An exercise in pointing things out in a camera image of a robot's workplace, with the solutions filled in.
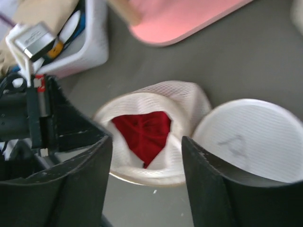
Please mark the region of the red bra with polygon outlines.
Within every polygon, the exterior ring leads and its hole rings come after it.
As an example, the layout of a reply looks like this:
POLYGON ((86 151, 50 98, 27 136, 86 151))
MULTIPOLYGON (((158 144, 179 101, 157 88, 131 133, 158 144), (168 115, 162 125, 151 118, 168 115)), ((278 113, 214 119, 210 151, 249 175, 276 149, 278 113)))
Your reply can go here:
POLYGON ((124 137, 129 149, 147 168, 166 145, 171 119, 163 111, 121 115, 111 120, 124 137))

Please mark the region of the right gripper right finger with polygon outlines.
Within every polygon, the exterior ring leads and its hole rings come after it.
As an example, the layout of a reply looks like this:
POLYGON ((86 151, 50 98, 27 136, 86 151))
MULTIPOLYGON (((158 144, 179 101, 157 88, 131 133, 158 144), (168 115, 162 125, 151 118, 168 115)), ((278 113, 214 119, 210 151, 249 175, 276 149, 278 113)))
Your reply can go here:
POLYGON ((300 227, 303 183, 266 179, 182 138, 187 192, 196 227, 300 227))

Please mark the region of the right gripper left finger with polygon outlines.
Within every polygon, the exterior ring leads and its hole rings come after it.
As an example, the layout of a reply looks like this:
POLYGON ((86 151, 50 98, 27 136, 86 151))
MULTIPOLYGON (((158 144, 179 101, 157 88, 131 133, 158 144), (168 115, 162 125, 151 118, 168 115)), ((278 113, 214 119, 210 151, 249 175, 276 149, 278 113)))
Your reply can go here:
POLYGON ((0 182, 2 227, 100 227, 112 139, 27 178, 0 182))

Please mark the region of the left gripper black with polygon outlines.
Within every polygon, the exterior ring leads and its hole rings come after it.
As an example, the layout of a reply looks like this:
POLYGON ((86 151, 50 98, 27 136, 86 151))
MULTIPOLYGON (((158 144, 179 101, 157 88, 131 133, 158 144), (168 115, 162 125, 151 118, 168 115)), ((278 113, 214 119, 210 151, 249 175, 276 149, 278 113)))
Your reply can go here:
POLYGON ((18 74, 0 84, 0 140, 17 140, 19 148, 0 158, 2 180, 39 173, 55 176, 86 169, 108 178, 111 138, 101 126, 78 111, 53 76, 30 78, 30 86, 14 88, 18 74))

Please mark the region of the beige trim mesh laundry bag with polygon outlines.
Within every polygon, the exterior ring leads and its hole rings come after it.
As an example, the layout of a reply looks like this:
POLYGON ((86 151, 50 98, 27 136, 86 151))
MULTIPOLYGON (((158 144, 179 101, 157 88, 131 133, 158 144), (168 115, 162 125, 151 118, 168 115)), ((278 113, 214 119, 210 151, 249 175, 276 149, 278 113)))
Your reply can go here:
POLYGON ((138 185, 185 182, 181 140, 192 138, 211 154, 251 174, 283 183, 303 178, 303 123, 290 111, 257 99, 216 108, 195 83, 164 81, 104 104, 94 120, 113 135, 110 174, 138 185), (171 119, 166 145, 147 168, 111 120, 163 111, 171 119))

